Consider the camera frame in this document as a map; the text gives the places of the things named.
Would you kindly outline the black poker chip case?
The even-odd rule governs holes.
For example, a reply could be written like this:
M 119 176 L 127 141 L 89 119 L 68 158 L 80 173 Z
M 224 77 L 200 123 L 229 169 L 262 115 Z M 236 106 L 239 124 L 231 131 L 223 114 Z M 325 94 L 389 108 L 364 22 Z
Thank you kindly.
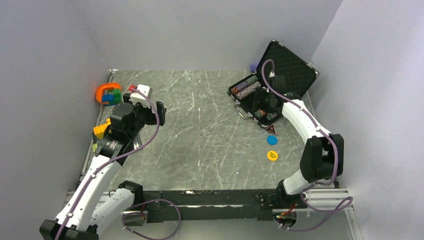
M 312 84 L 319 77 L 319 72 L 313 68 L 310 64 L 305 62 L 299 56 L 289 50 L 283 43 L 277 40 L 271 40 L 261 58 L 257 64 L 255 73 L 249 74 L 247 77 L 231 85 L 227 89 L 227 94 L 235 102 L 235 108 L 241 108 L 247 114 L 247 119 L 253 119 L 261 128 L 266 129 L 268 126 L 273 125 L 283 115 L 279 113 L 279 118 L 274 121 L 267 121 L 265 115 L 258 119 L 255 116 L 257 111 L 257 88 L 255 92 L 251 93 L 243 99 L 238 99 L 236 93 L 233 92 L 233 88 L 239 83 L 245 81 L 251 76 L 255 75 L 258 78 L 257 82 L 260 82 L 261 88 L 266 87 L 263 76 L 269 80 L 269 73 L 274 71 L 276 76 L 285 76 L 285 80 L 288 86 L 289 92 L 297 92 L 300 95 L 300 99 L 307 93 Z

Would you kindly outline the purple poker chip stack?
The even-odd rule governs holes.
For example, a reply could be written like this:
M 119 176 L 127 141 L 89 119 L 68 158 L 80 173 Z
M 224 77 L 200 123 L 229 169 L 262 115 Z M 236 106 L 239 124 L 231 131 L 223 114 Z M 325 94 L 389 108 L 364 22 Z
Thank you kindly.
M 243 82 L 241 82 L 241 83 L 239 83 L 238 85 L 236 85 L 234 88 L 233 88 L 233 92 L 235 93 L 235 94 L 237 94 L 237 93 L 239 93 L 239 92 L 241 92 L 242 90 L 244 90 L 245 88 L 247 88 L 248 86 L 250 85 L 250 83 L 248 82 L 248 81 L 243 81 Z

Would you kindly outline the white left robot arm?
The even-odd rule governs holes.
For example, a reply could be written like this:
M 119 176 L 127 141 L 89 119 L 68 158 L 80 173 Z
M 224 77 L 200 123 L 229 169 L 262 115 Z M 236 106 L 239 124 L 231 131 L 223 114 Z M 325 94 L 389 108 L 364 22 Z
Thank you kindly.
M 163 126 L 166 107 L 160 101 L 151 109 L 136 102 L 114 106 L 103 137 L 97 141 L 91 164 L 70 201 L 54 220 L 44 220 L 39 232 L 45 240 L 98 240 L 120 212 L 144 203 L 142 185 L 124 181 L 103 204 L 104 191 L 134 153 L 134 140 L 146 125 Z

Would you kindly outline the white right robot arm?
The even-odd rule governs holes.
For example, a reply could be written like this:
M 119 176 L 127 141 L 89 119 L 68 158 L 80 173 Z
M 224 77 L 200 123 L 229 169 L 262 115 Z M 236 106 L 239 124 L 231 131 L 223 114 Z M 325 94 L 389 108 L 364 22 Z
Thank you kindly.
M 263 76 L 267 90 L 283 100 L 281 113 L 294 126 L 304 142 L 299 170 L 282 181 L 283 189 L 276 193 L 276 203 L 288 208 L 295 195 L 313 186 L 331 185 L 339 173 L 339 147 L 336 134 L 324 128 L 306 108 L 301 99 L 290 99 L 278 93 Z

